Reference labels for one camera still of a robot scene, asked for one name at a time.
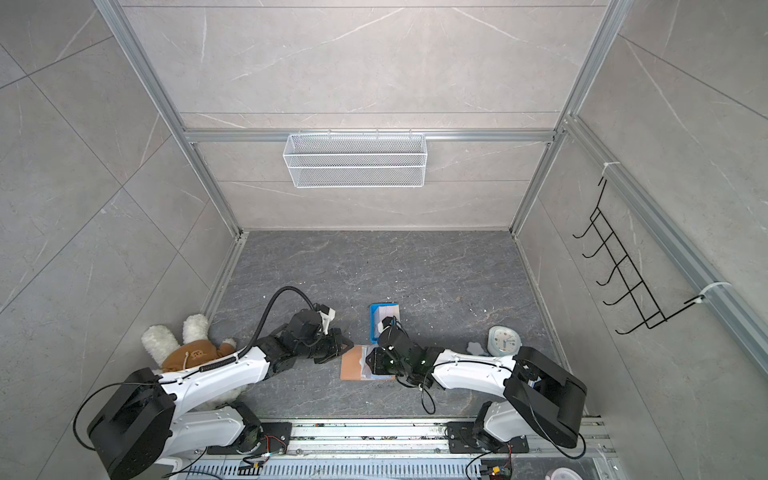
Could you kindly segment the tan leather card holder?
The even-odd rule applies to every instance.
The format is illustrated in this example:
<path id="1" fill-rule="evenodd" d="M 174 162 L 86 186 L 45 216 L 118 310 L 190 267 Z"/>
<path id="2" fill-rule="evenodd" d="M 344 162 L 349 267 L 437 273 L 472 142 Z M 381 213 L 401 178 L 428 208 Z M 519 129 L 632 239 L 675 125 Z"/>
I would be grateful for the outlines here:
<path id="1" fill-rule="evenodd" d="M 365 363 L 366 357 L 376 348 L 375 345 L 356 345 L 341 357 L 340 379 L 342 381 L 390 381 L 392 375 L 376 375 Z"/>

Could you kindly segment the blue plastic card tray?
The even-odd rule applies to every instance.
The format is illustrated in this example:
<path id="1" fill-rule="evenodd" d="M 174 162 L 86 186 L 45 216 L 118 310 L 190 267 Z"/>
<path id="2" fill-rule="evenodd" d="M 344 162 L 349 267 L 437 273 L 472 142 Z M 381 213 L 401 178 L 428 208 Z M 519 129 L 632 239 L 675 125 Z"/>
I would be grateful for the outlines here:
<path id="1" fill-rule="evenodd" d="M 397 303 L 374 303 L 369 306 L 370 316 L 370 341 L 377 343 L 384 330 L 383 321 L 388 317 L 400 318 L 400 309 Z"/>

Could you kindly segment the stack of white cards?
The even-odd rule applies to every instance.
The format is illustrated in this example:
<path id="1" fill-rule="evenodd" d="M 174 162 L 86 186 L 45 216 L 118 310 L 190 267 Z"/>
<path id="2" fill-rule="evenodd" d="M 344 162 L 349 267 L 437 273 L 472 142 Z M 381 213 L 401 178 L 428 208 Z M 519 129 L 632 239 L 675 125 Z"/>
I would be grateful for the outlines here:
<path id="1" fill-rule="evenodd" d="M 400 318 L 400 309 L 398 304 L 379 304 L 374 310 L 374 325 L 380 330 L 380 322 L 388 316 L 395 316 L 398 319 Z"/>

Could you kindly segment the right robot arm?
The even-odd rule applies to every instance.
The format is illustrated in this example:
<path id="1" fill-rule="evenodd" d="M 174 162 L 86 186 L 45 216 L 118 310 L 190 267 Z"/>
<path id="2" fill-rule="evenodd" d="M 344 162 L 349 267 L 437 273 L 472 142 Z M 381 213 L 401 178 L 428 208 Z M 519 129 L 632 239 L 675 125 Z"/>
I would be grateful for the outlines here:
<path id="1" fill-rule="evenodd" d="M 425 394 L 437 386 L 497 397 L 482 405 L 474 421 L 469 443 L 474 448 L 495 451 L 529 435 L 543 438 L 560 453 L 586 446 L 580 433 L 586 385 L 532 347 L 501 357 L 423 348 L 391 323 L 365 363 L 373 374 L 393 376 Z"/>

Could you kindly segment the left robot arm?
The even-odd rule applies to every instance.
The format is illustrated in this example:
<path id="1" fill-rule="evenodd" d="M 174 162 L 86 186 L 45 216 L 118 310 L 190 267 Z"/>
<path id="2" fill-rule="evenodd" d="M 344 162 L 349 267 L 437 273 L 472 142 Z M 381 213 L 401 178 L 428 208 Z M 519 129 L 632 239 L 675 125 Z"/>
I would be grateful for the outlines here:
<path id="1" fill-rule="evenodd" d="M 255 334 L 233 353 L 156 374 L 148 368 L 118 383 L 116 392 L 87 427 L 87 436 L 111 479 L 132 479 L 163 457 L 240 441 L 250 414 L 202 405 L 293 366 L 299 358 L 326 363 L 354 344 L 331 326 L 334 311 L 303 309 L 268 336 Z"/>

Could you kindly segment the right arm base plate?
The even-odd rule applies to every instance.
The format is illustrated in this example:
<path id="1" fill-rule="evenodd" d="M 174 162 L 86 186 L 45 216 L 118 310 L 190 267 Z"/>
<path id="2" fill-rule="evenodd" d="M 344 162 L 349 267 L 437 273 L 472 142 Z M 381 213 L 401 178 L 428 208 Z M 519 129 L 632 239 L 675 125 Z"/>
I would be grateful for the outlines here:
<path id="1" fill-rule="evenodd" d="M 448 448 L 452 454 L 530 452 L 526 436 L 513 437 L 507 442 L 495 439 L 476 427 L 472 422 L 448 422 L 446 424 Z"/>

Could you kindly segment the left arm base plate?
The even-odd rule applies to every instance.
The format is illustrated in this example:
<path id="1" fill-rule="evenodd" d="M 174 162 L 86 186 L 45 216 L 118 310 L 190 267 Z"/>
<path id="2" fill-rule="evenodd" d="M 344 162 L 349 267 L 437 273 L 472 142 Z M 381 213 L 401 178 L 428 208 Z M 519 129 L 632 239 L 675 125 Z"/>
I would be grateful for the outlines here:
<path id="1" fill-rule="evenodd" d="M 291 422 L 267 422 L 260 426 L 248 426 L 229 446 L 211 446 L 209 455 L 264 455 L 285 453 L 290 443 Z"/>

